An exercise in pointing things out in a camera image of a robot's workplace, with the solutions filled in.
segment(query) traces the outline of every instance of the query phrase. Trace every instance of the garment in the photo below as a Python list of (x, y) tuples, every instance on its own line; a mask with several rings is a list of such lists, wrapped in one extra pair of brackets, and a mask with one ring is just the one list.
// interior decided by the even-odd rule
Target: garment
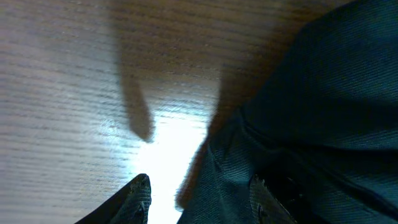
[(305, 26), (212, 136), (178, 223), (398, 223), (397, 15), (363, 0)]

